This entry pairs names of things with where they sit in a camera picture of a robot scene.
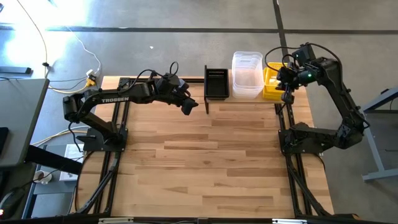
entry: white cable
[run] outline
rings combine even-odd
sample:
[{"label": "white cable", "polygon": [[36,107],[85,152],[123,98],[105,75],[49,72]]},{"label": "white cable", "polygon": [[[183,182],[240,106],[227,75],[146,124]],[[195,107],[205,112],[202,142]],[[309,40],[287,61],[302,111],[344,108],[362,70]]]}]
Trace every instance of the white cable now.
[{"label": "white cable", "polygon": [[[55,6],[60,12],[62,12],[62,11],[60,10],[60,8],[58,7],[58,5],[57,5],[54,1],[51,1],[50,3],[51,3],[53,6]],[[94,56],[95,60],[97,60],[97,62],[98,62],[98,68],[97,68],[97,71],[95,72],[95,75],[97,75],[97,76],[98,76],[98,75],[101,75],[100,70],[102,69],[102,63],[101,63],[101,61],[98,59],[97,55],[94,54],[93,52],[87,50],[87,48],[86,48],[86,46],[84,45],[83,41],[81,41],[81,40],[79,39],[79,37],[74,33],[74,31],[72,31],[67,25],[63,25],[63,26],[66,27],[66,28],[68,28],[68,30],[75,36],[76,40],[78,40],[78,41],[80,42],[80,44],[81,44],[81,46],[83,47],[83,50],[84,50],[85,52],[87,52],[87,53],[91,54],[92,56]]]},{"label": "white cable", "polygon": [[[73,130],[73,129],[78,129],[78,128],[89,128],[89,126],[87,126],[87,125],[84,125],[84,126],[77,126],[77,127],[71,128],[71,129]],[[53,136],[55,137],[55,136],[57,136],[57,135],[59,135],[59,134],[62,134],[62,133],[64,133],[64,132],[67,132],[67,131],[69,131],[69,129],[65,129],[65,130],[63,130],[63,131],[60,131],[59,133],[54,134]],[[49,140],[51,140],[52,138],[47,137],[47,138],[45,138],[45,139],[43,139],[43,140],[40,140],[40,141],[38,141],[38,142],[35,142],[35,143],[33,143],[33,144],[38,144],[37,147],[39,147],[39,146],[43,145],[44,143],[48,142]]]},{"label": "white cable", "polygon": [[[47,46],[45,44],[44,41],[44,37],[40,31],[40,29],[37,27],[36,23],[33,21],[33,19],[31,18],[31,16],[29,15],[29,13],[26,11],[26,9],[24,8],[24,6],[19,2],[19,0],[17,0],[17,2],[19,3],[19,5],[21,6],[21,8],[25,11],[26,15],[29,17],[30,21],[33,23],[33,25],[36,27],[37,32],[39,32],[40,37],[42,38],[43,41],[43,45],[44,45],[44,50],[45,50],[45,63],[47,63],[48,60],[48,55],[47,55]],[[53,4],[59,11],[61,11],[57,4],[54,1],[51,1],[51,4]],[[101,75],[101,69],[102,69],[102,63],[101,61],[98,59],[97,55],[94,54],[93,52],[87,50],[86,46],[84,45],[84,43],[79,39],[79,37],[74,33],[74,31],[72,31],[68,26],[65,26],[66,28],[68,28],[68,30],[75,36],[75,38],[80,42],[81,46],[83,47],[83,50],[89,54],[91,54],[92,56],[94,56],[95,60],[97,60],[98,62],[98,68],[97,71],[95,72],[95,75],[98,77]],[[47,72],[47,67],[44,66],[44,77],[47,78],[48,72]]]},{"label": "white cable", "polygon": [[[45,63],[47,63],[47,46],[46,46],[46,44],[45,44],[44,37],[43,37],[41,31],[39,30],[39,28],[37,27],[36,23],[33,21],[33,19],[31,18],[31,16],[29,15],[29,13],[27,13],[27,11],[26,11],[26,9],[24,8],[24,6],[19,2],[19,0],[17,0],[17,2],[18,2],[19,5],[21,6],[21,8],[25,11],[25,13],[26,13],[27,17],[29,17],[30,21],[32,21],[33,25],[35,25],[37,31],[38,31],[39,34],[40,34],[40,37],[42,38],[43,45],[44,45],[44,51],[45,51]],[[46,69],[47,69],[47,67],[45,66],[45,67],[44,67],[44,77],[46,77],[46,74],[47,74]]]}]

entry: gray desk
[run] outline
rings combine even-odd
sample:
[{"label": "gray desk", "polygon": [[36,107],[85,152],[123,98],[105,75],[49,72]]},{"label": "gray desk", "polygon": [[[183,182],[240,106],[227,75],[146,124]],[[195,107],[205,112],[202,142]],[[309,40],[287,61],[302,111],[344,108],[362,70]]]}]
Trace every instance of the gray desk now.
[{"label": "gray desk", "polygon": [[0,127],[9,129],[0,168],[24,161],[48,85],[48,79],[0,81]]}]

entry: black cable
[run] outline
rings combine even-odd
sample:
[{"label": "black cable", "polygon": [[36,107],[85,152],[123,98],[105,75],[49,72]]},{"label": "black cable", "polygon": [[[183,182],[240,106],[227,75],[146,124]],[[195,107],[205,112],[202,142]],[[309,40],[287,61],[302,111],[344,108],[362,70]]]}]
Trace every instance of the black cable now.
[{"label": "black cable", "polygon": [[316,157],[318,157],[319,158],[319,160],[322,162],[322,165],[323,165],[323,170],[326,170],[326,167],[325,167],[325,162],[323,161],[323,159],[317,154],[317,153],[313,153],[314,154],[314,156],[316,156]]},{"label": "black cable", "polygon": [[80,81],[80,82],[78,82],[76,85],[74,85],[74,86],[71,87],[71,88],[49,88],[49,89],[52,89],[52,90],[71,90],[71,89],[75,88],[77,85],[81,84],[81,83],[84,82],[84,81],[85,81],[85,79],[82,80],[82,81]]},{"label": "black cable", "polygon": [[285,65],[284,60],[285,60],[286,57],[292,57],[293,60],[295,60],[295,58],[294,58],[293,55],[291,55],[291,54],[284,55],[284,56],[282,57],[282,65],[283,65],[285,68],[286,68],[286,65]]},{"label": "black cable", "polygon": [[391,103],[390,103],[390,110],[391,110],[392,102],[394,102],[394,99],[391,100]]},{"label": "black cable", "polygon": [[270,68],[270,69],[273,70],[273,71],[279,72],[278,70],[276,70],[276,69],[274,69],[274,68],[272,68],[272,67],[270,67],[270,66],[268,65],[267,56],[268,56],[271,52],[273,52],[274,50],[277,50],[277,49],[292,49],[292,50],[297,50],[297,49],[300,49],[300,48],[301,48],[301,47],[284,47],[284,46],[276,47],[276,48],[271,49],[270,51],[268,51],[268,53],[266,53],[266,56],[264,56],[264,61],[265,61],[265,63],[266,63],[266,65],[267,65],[268,68]]},{"label": "black cable", "polygon": [[74,198],[74,196],[75,196],[76,187],[77,187],[77,185],[75,186],[75,188],[73,189],[73,192],[72,192],[72,198],[70,199],[70,204],[69,204],[69,209],[68,209],[68,213],[67,213],[67,215],[70,213],[70,210],[72,209],[72,205],[73,205],[73,198]]},{"label": "black cable", "polygon": [[[175,72],[174,73],[172,73],[172,68],[173,68],[173,65],[174,64],[176,64],[177,65],[177,69],[175,70]],[[170,65],[170,74],[172,74],[169,78],[171,78],[171,77],[173,77],[175,74],[177,74],[177,72],[178,72],[178,68],[179,68],[180,66],[178,65],[178,62],[173,62],[171,65]]]},{"label": "black cable", "polygon": [[129,86],[129,88],[125,89],[125,90],[121,90],[120,93],[124,93],[126,91],[131,90],[132,87],[134,87],[134,85],[136,84],[138,78],[144,73],[144,72],[155,72],[157,73],[155,70],[152,69],[145,69],[144,71],[142,71],[140,74],[138,74],[137,78],[134,80],[134,82]]},{"label": "black cable", "polygon": [[[176,69],[175,73],[172,74],[172,76],[174,76],[174,75],[178,72],[178,62],[173,62],[173,63],[171,64],[171,66],[170,66],[170,72],[171,72],[171,69],[172,69],[172,67],[173,67],[173,65],[174,65],[175,63],[177,64],[177,69]],[[160,77],[164,77],[164,75],[159,74],[159,73],[156,72],[155,70],[152,70],[152,69],[145,69],[145,70],[143,70],[140,74],[138,74],[138,76],[136,77],[136,79],[134,80],[134,82],[129,86],[129,88],[127,88],[127,89],[125,89],[125,90],[120,90],[120,91],[115,92],[115,93],[124,93],[124,92],[127,92],[127,91],[131,90],[131,88],[134,87],[134,85],[137,83],[139,77],[140,77],[144,72],[152,72],[152,73],[154,73],[154,74],[156,74],[156,75],[158,75],[158,76],[160,76]],[[89,97],[84,101],[84,103],[82,104],[82,106],[80,107],[79,111],[78,111],[77,114],[76,114],[76,117],[77,117],[77,118],[79,118],[79,115],[80,115],[81,110],[82,110],[82,108],[84,107],[85,103],[86,103],[87,101],[91,100],[92,97],[95,97],[95,96],[97,96],[97,95],[99,95],[99,94],[100,94],[100,93],[91,95],[91,96],[89,96]]]},{"label": "black cable", "polygon": [[76,147],[79,149],[79,152],[82,152],[81,149],[80,149],[80,147],[79,147],[79,145],[78,145],[77,142],[76,142],[76,135],[75,135],[75,133],[72,131],[72,129],[70,129],[70,126],[71,126],[71,125],[72,125],[72,122],[69,123],[69,125],[68,125],[68,130],[69,130],[70,133],[73,135],[73,142],[75,143]]},{"label": "black cable", "polygon": [[90,156],[92,155],[92,153],[94,152],[89,152],[86,156],[86,158],[83,160],[83,162],[81,163],[81,169],[79,172],[79,175],[77,176],[77,180],[76,180],[76,187],[75,187],[75,191],[74,191],[74,196],[75,196],[75,212],[77,212],[77,204],[78,204],[78,191],[79,191],[79,180],[80,180],[80,176],[81,176],[81,172],[83,171],[83,166],[85,165],[85,162],[88,160],[88,158],[90,158]]},{"label": "black cable", "polygon": [[339,64],[339,69],[340,69],[340,74],[341,74],[341,86],[343,86],[343,64],[341,63],[340,58],[335,53],[333,53],[331,50],[327,49],[326,47],[324,47],[322,45],[314,44],[314,43],[306,43],[305,45],[313,45],[313,46],[319,47],[323,50],[326,50],[327,52],[329,52],[329,54],[331,54],[332,56],[334,56],[334,58],[336,58],[336,60]]},{"label": "black cable", "polygon": [[83,78],[76,78],[76,79],[72,79],[72,80],[50,80],[50,82],[70,82],[70,81],[77,81],[77,80],[82,80],[82,79],[86,79],[87,77],[83,77]]}]

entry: cable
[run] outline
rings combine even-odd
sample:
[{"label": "cable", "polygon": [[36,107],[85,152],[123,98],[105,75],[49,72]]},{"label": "cable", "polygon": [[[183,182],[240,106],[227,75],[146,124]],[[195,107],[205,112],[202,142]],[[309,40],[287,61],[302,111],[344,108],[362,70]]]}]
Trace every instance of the cable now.
[{"label": "cable", "polygon": [[[71,159],[71,161],[78,161],[79,159],[81,159],[81,158],[83,158],[84,157],[84,155],[83,156],[81,156],[81,157],[79,157],[79,158],[75,158],[75,159]],[[46,177],[48,177],[50,174],[52,174],[52,173],[54,173],[55,171],[59,171],[59,170],[61,170],[62,168],[64,168],[66,165],[68,165],[71,161],[68,161],[68,162],[66,162],[63,166],[61,166],[61,168],[59,168],[59,169],[55,169],[55,170],[53,170],[53,171],[51,171],[51,172],[49,172],[49,174],[47,174],[46,176],[44,176],[44,177],[40,177],[40,178],[38,178],[38,179],[35,179],[35,180],[31,180],[31,181],[29,181],[29,182],[27,182],[26,184],[24,184],[24,185],[21,185],[20,187],[18,187],[18,188],[23,188],[23,187],[25,187],[26,185],[28,185],[28,184],[31,184],[31,183],[34,183],[36,180],[42,180],[42,179],[44,179],[44,178],[46,178]]]},{"label": "cable", "polygon": [[78,86],[79,84],[81,84],[83,81],[86,81],[86,80],[82,80],[82,81],[76,83],[76,85],[74,85],[74,86],[71,87],[71,88],[53,88],[53,87],[51,87],[51,88],[49,88],[49,89],[52,89],[52,90],[71,90],[71,89],[75,88],[76,86]]},{"label": "cable", "polygon": [[325,162],[323,161],[323,159],[317,154],[317,153],[313,153],[314,154],[314,156],[316,156],[316,157],[318,157],[319,158],[319,160],[322,162],[322,165],[323,165],[323,170],[326,170],[326,167],[325,167]]},{"label": "cable", "polygon": [[23,79],[23,78],[6,78],[6,77],[0,77],[0,78],[3,78],[3,80],[0,80],[0,82],[1,82],[1,81],[9,81],[9,80]]},{"label": "cable", "polygon": [[[83,162],[81,163],[81,169],[80,169],[79,175],[77,176],[76,187],[75,187],[75,191],[74,191],[74,194],[73,194],[74,197],[75,197],[75,212],[77,212],[78,191],[79,191],[79,180],[80,180],[80,176],[81,176],[81,173],[83,172],[83,167],[84,167],[84,165],[85,165],[85,162],[88,160],[88,158],[90,158],[90,156],[92,155],[92,153],[94,153],[94,152],[89,152],[89,153],[87,154],[87,156],[86,156],[86,159],[83,160]],[[71,209],[71,208],[72,208],[72,202],[70,203],[69,212],[70,212],[70,209]]]},{"label": "cable", "polygon": [[77,142],[76,142],[76,135],[75,135],[75,133],[72,131],[72,129],[70,128],[71,125],[72,125],[72,122],[69,123],[69,125],[68,125],[68,130],[72,133],[72,135],[73,135],[73,142],[75,143],[76,147],[79,149],[79,152],[81,152],[81,149],[80,149],[79,145],[78,145]]},{"label": "cable", "polygon": [[[175,73],[172,74],[172,75],[175,75],[175,74],[178,72],[178,62],[173,62],[173,63],[171,64],[171,66],[170,66],[170,72],[171,72],[171,69],[172,69],[172,67],[173,67],[173,64],[175,64],[175,63],[177,64],[177,69],[176,69]],[[115,93],[124,93],[124,92],[127,92],[127,91],[131,90],[131,89],[134,87],[134,85],[137,83],[139,77],[140,77],[144,72],[152,72],[152,73],[154,73],[154,74],[156,74],[156,75],[158,75],[158,76],[160,76],[160,77],[164,77],[164,75],[159,74],[159,73],[156,72],[155,70],[152,70],[152,69],[145,69],[145,70],[143,70],[140,74],[138,74],[138,76],[137,76],[136,79],[133,81],[133,83],[129,86],[129,88],[127,88],[127,89],[125,89],[125,90],[119,90],[118,92],[115,92]],[[93,95],[89,96],[89,97],[84,101],[84,103],[82,104],[82,106],[80,107],[79,111],[78,111],[77,114],[76,114],[77,118],[79,117],[79,115],[80,115],[80,113],[81,113],[81,110],[82,110],[82,108],[84,107],[85,103],[86,103],[87,101],[91,100],[93,97],[98,96],[99,94],[100,94],[100,93],[93,94]]]},{"label": "cable", "polygon": [[[58,7],[58,5],[57,5],[54,1],[50,1],[50,3],[51,3],[53,6],[55,6],[55,7],[61,12],[60,8]],[[74,33],[74,31],[72,31],[72,30],[71,30],[68,26],[66,26],[66,25],[63,25],[63,26],[66,27],[66,28],[75,36],[76,40],[79,41],[80,44],[81,44],[81,46],[83,47],[83,50],[84,50],[85,52],[91,54],[92,56],[94,56],[95,60],[97,60],[97,62],[98,62],[98,68],[97,68],[97,71],[96,71],[94,74],[95,74],[97,77],[100,76],[100,75],[101,75],[101,71],[102,71],[102,63],[101,63],[101,61],[98,59],[97,55],[94,54],[93,52],[87,50],[87,48],[86,48],[86,46],[84,45],[83,41],[81,41],[81,40],[79,39],[79,37]]]},{"label": "cable", "polygon": [[[340,58],[339,58],[335,53],[333,53],[331,50],[329,50],[329,49],[327,49],[326,47],[324,47],[324,46],[322,46],[322,45],[319,45],[319,44],[306,43],[305,45],[313,45],[313,46],[319,47],[319,48],[321,48],[321,49],[323,49],[323,50],[326,50],[327,52],[329,52],[329,54],[331,54],[332,56],[334,56],[334,58],[336,58],[336,60],[337,60],[337,62],[338,62],[338,64],[339,64],[340,74],[341,74],[341,76],[343,76],[343,64],[341,63]],[[343,86],[343,77],[341,78],[341,86]]]},{"label": "cable", "polygon": [[70,210],[72,209],[73,198],[74,198],[74,196],[75,196],[76,188],[77,188],[77,185],[73,188],[72,198],[70,199],[69,209],[68,209],[68,213],[67,213],[66,215],[68,215],[68,214],[70,213]]},{"label": "cable", "polygon": [[284,55],[284,56],[282,57],[282,65],[283,65],[285,68],[286,68],[286,65],[285,65],[284,60],[285,60],[286,57],[292,57],[292,58],[294,59],[293,55],[291,55],[291,54]]},{"label": "cable", "polygon": [[[39,146],[43,145],[44,143],[48,142],[49,140],[51,140],[51,139],[53,139],[55,137],[62,136],[64,134],[69,134],[69,133],[70,133],[70,131],[64,131],[64,132],[59,133],[59,134],[54,134],[54,135],[49,136],[49,137],[47,137],[47,138],[45,138],[45,139],[43,139],[43,140],[41,140],[39,142],[35,142],[32,145],[38,144],[36,147],[39,147]],[[87,131],[75,131],[75,133],[87,133]]]},{"label": "cable", "polygon": [[391,103],[390,103],[390,110],[391,110],[392,102],[394,102],[394,99],[391,100]]},{"label": "cable", "polygon": [[[39,30],[39,28],[37,27],[36,23],[33,21],[33,19],[31,18],[31,16],[29,15],[29,13],[28,13],[28,12],[26,11],[26,9],[24,8],[24,6],[19,2],[19,0],[17,0],[17,2],[18,2],[19,5],[21,6],[21,8],[25,11],[25,13],[26,13],[26,15],[29,17],[30,21],[32,21],[33,25],[35,25],[35,27],[36,27],[36,29],[37,29],[37,32],[39,32],[40,37],[42,38],[43,45],[44,45],[44,51],[45,51],[45,62],[44,62],[44,63],[48,65],[48,63],[47,63],[47,46],[46,46],[46,44],[45,44],[44,37],[43,37],[41,31]],[[47,69],[47,67],[44,66],[44,77],[45,77],[45,78],[46,78],[46,76],[47,76],[46,69]]]},{"label": "cable", "polygon": [[[21,2],[19,2],[19,0],[17,0],[17,2],[18,2],[19,5],[21,6],[21,8],[24,10],[24,12],[26,13],[26,15],[29,17],[30,21],[33,23],[33,25],[34,25],[35,28],[37,29],[37,32],[40,34],[40,37],[41,37],[41,39],[42,39],[42,42],[43,42],[43,45],[44,45],[44,51],[45,51],[45,62],[44,62],[42,65],[44,66],[44,78],[47,78],[47,76],[48,76],[48,74],[49,74],[49,70],[47,69],[47,67],[49,67],[49,64],[47,63],[47,60],[48,60],[48,53],[47,53],[47,45],[46,45],[46,43],[45,43],[45,41],[44,41],[44,37],[43,37],[43,35],[42,35],[42,33],[41,33],[39,27],[37,26],[37,24],[33,21],[33,19],[31,18],[31,16],[29,15],[29,13],[26,11],[25,7],[21,4]],[[59,10],[58,6],[57,6],[54,2],[51,1],[51,3]],[[97,55],[94,54],[93,52],[90,52],[89,50],[87,50],[86,46],[85,46],[84,43],[79,39],[79,37],[78,37],[68,26],[65,26],[65,27],[68,28],[68,30],[69,30],[69,31],[75,36],[75,38],[80,42],[81,46],[83,47],[83,50],[84,50],[85,52],[88,52],[88,53],[91,54],[92,56],[94,56],[94,58],[97,60],[97,62],[98,62],[98,68],[97,68],[97,71],[95,72],[95,75],[96,75],[97,77],[100,76],[100,75],[101,75],[102,64],[101,64],[101,61],[98,59]],[[68,82],[68,81],[72,81],[72,80],[60,80],[60,81],[55,81],[55,82]],[[59,92],[59,93],[65,93],[65,94],[76,93],[76,92],[79,92],[79,91],[84,90],[86,87],[88,87],[88,86],[86,85],[84,88],[82,88],[82,89],[80,89],[80,90],[77,90],[77,91],[73,91],[73,92],[64,92],[64,91],[59,91],[59,90],[62,90],[62,89],[52,88],[52,87],[49,85],[49,88],[52,89],[53,91],[56,91],[56,92]]]},{"label": "cable", "polygon": [[134,82],[129,86],[129,88],[127,88],[127,89],[125,89],[125,90],[121,90],[120,93],[124,93],[124,92],[126,92],[126,91],[131,90],[131,88],[133,88],[134,85],[136,84],[138,78],[139,78],[144,72],[155,72],[155,73],[157,73],[155,70],[152,70],[152,69],[145,69],[145,70],[142,71],[140,74],[138,74],[137,78],[136,78],[136,79],[134,80]]},{"label": "cable", "polygon": [[[89,128],[89,126],[87,126],[87,125],[84,125],[84,126],[77,126],[77,127],[71,128],[71,129],[78,129],[78,128]],[[33,143],[32,145],[39,144],[38,146],[40,146],[40,145],[42,145],[43,143],[45,143],[45,142],[51,140],[52,138],[57,137],[57,136],[61,136],[61,135],[63,135],[64,133],[65,133],[65,134],[66,134],[66,133],[69,133],[69,129],[65,129],[65,130],[63,130],[63,131],[60,131],[59,133],[54,134],[54,135],[52,135],[52,136],[49,136],[49,137],[47,137],[47,138],[45,138],[45,139],[43,139],[43,140],[40,140],[40,141],[38,141],[38,142],[35,142],[35,143]]]},{"label": "cable", "polygon": [[[172,73],[172,68],[173,68],[173,65],[174,64],[176,64],[177,65],[177,69],[175,70],[175,72],[174,73]],[[175,62],[173,62],[171,65],[170,65],[170,74],[172,74],[169,78],[171,78],[171,77],[173,77],[175,74],[177,74],[177,72],[178,72],[178,68],[179,68],[180,66],[178,65],[178,62],[177,61],[175,61]]]},{"label": "cable", "polygon": [[284,47],[284,46],[276,47],[276,48],[271,49],[270,51],[268,51],[268,53],[266,53],[266,56],[264,56],[264,61],[265,61],[265,63],[266,63],[266,65],[267,65],[268,68],[270,68],[270,69],[273,70],[273,71],[279,72],[278,70],[276,70],[276,69],[274,69],[274,68],[272,68],[272,67],[270,67],[270,66],[268,65],[267,56],[268,56],[271,52],[273,52],[274,50],[277,50],[277,49],[291,49],[291,50],[297,50],[297,49],[300,49],[300,48],[301,48],[301,47]]},{"label": "cable", "polygon": [[70,82],[70,81],[77,81],[77,80],[82,80],[82,79],[86,79],[87,76],[82,77],[82,78],[76,78],[76,79],[71,79],[71,80],[50,80],[50,82]]}]

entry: wooden table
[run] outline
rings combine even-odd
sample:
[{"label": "wooden table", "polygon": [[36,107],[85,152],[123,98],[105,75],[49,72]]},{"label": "wooden table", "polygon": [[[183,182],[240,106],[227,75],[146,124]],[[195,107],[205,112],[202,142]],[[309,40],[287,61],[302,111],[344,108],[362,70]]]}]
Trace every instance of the wooden table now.
[{"label": "wooden table", "polygon": [[[116,88],[119,79],[104,77],[103,89]],[[206,114],[203,84],[190,83],[189,91],[199,103],[190,116],[165,103],[130,104],[112,216],[293,217],[274,104],[212,102]],[[295,96],[296,122],[313,125],[305,89]],[[113,108],[99,105],[95,114],[110,121]],[[84,166],[80,206],[98,185],[103,156],[95,152]],[[309,189],[333,213],[322,163],[302,157]]]}]

